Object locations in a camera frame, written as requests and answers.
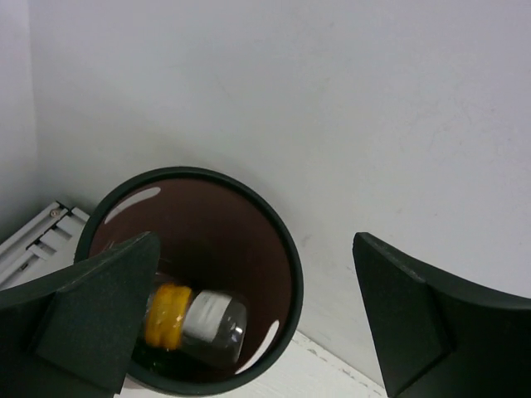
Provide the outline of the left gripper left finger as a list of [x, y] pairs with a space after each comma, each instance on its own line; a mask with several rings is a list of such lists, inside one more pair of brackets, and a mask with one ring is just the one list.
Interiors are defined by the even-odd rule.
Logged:
[[135, 236], [1, 292], [3, 397], [120, 393], [153, 285], [160, 242]]

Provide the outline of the clear bottle yellow cap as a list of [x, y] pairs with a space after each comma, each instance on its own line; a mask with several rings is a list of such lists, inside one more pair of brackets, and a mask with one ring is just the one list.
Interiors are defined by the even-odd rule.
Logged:
[[157, 273], [146, 304], [141, 339], [162, 352], [183, 352], [216, 368], [239, 360], [248, 312], [230, 294], [194, 290]]

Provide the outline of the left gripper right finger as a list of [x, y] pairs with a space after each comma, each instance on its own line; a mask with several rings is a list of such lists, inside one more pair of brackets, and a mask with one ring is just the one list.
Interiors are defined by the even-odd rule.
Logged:
[[353, 260], [389, 397], [528, 397], [530, 301], [417, 260], [367, 232]]

